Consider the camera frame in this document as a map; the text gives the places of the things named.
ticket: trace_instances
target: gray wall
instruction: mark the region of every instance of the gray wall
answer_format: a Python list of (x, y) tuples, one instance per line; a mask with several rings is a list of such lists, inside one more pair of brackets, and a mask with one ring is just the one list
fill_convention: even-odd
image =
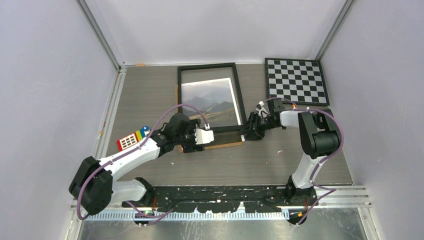
[(116, 72), (74, 0), (0, 6), (0, 239), (63, 239)]
[(344, 154), (390, 240), (424, 233), (423, 12), (421, 0), (359, 0), (322, 60)]
[(126, 64), (313, 59), (342, 0), (87, 0)]

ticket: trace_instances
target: gray wooden table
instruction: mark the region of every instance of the gray wooden table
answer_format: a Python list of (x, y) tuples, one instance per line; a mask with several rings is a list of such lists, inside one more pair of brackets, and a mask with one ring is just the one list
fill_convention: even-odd
[[(265, 99), (263, 64), (238, 64), (237, 72), (247, 117)], [(210, 79), (220, 78), (211, 73)], [(177, 67), (144, 66), (127, 69), (107, 155), (118, 152), (116, 141), (140, 129), (152, 127), (159, 117), (176, 104)], [(299, 130), (273, 129), (260, 141), (242, 146), (203, 152), (177, 153), (175, 148), (162, 157), (146, 162), (121, 180), (143, 177), (161, 185), (271, 185), (285, 184), (298, 167), (303, 151)], [(342, 154), (329, 160), (316, 178), (318, 184), (351, 184)]]

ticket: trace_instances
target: metal floor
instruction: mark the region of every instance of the metal floor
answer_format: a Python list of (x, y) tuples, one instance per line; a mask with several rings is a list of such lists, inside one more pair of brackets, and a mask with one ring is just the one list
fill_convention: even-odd
[(162, 221), (138, 228), (133, 221), (84, 221), (78, 240), (366, 240), (356, 208), (314, 209), (299, 228), (285, 220)]
[[(247, 117), (265, 99), (263, 64), (238, 64), (237, 72)], [(217, 79), (211, 73), (210, 79)], [(118, 152), (116, 141), (140, 129), (152, 127), (159, 117), (176, 104), (176, 66), (129, 67), (114, 120), (107, 155)], [(203, 152), (177, 153), (144, 163), (121, 180), (143, 177), (161, 185), (272, 185), (285, 184), (298, 167), (303, 151), (299, 130), (273, 129), (260, 141), (242, 146)], [(329, 160), (316, 178), (318, 184), (351, 184), (342, 154)]]

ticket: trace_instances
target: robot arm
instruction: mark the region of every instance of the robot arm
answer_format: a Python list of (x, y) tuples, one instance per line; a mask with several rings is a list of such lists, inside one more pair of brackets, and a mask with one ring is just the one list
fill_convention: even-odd
[[(336, 124), (325, 114), (309, 111), (286, 110), (281, 99), (268, 102), (269, 113), (264, 109), (264, 103), (256, 106), (256, 111), (250, 113), (249, 119), (240, 134), (246, 140), (261, 140), (265, 131), (281, 127), (299, 128), (300, 143), (303, 156), (297, 170), (290, 176), (287, 189), (289, 196), (297, 190), (310, 189), (312, 182), (321, 169), (320, 161), (335, 152), (340, 145), (340, 132)], [(333, 115), (331, 110), (323, 109)]]
[(100, 170), (82, 193), (81, 205), (90, 215), (101, 212), (108, 204), (140, 201), (147, 193), (148, 183), (143, 180), (118, 181), (139, 165), (159, 158), (182, 145), (184, 152), (203, 151), (204, 144), (214, 140), (212, 130), (200, 129), (200, 119), (176, 113), (163, 129), (155, 130), (143, 144), (135, 144), (119, 153), (99, 160), (90, 156), (84, 159), (69, 186), (69, 192), (78, 198), (83, 183), (96, 169), (115, 161)]

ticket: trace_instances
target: black and white checkerboard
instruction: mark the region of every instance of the black and white checkerboard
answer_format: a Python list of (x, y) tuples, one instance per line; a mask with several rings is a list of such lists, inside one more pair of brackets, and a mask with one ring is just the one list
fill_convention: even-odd
[(265, 58), (267, 97), (300, 105), (330, 105), (319, 61)]

